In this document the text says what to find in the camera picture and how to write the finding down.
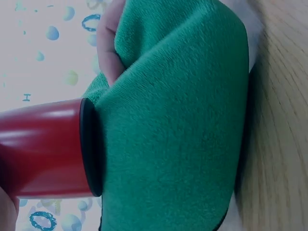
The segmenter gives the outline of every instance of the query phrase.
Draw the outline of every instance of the wood grain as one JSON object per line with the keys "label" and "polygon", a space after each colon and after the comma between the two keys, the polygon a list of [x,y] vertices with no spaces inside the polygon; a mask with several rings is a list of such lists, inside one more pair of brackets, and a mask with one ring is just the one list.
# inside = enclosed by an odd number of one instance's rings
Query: wood grain
{"label": "wood grain", "polygon": [[247,231],[308,231],[308,1],[251,0],[265,30],[236,199]]}

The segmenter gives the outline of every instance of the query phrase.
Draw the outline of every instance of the finger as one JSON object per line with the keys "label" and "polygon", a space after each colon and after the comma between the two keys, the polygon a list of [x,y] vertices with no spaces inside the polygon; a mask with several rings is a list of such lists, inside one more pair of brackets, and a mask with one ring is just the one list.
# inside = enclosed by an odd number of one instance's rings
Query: finger
{"label": "finger", "polygon": [[125,68],[115,50],[115,35],[125,0],[113,0],[97,27],[97,54],[100,70],[112,85]]}

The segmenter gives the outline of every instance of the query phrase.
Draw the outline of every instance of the hand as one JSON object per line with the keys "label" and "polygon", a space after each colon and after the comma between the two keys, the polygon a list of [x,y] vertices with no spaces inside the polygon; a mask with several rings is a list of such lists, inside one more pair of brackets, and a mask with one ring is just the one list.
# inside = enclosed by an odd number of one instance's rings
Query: hand
{"label": "hand", "polygon": [[0,230],[15,231],[19,200],[11,199],[0,187]]}
{"label": "hand", "polygon": [[109,86],[125,71],[115,50],[115,35],[123,12],[125,0],[113,0],[97,26],[97,54],[100,70]]}

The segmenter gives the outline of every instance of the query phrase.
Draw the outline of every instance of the black rubber ring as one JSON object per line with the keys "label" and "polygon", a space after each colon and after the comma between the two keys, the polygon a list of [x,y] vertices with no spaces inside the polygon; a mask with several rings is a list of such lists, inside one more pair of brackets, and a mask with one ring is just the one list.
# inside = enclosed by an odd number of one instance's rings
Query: black rubber ring
{"label": "black rubber ring", "polygon": [[101,196],[103,192],[103,173],[101,164],[101,150],[97,145],[100,129],[95,106],[88,98],[84,98],[80,105],[80,144],[83,166],[86,172],[89,188],[93,196]]}

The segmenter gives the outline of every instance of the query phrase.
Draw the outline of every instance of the green towel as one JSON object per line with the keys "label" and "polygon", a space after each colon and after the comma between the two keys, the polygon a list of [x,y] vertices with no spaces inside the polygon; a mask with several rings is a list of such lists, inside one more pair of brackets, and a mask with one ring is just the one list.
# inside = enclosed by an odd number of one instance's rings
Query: green towel
{"label": "green towel", "polygon": [[244,25],[217,0],[127,0],[127,70],[84,96],[103,125],[102,231],[211,231],[238,164],[248,82]]}

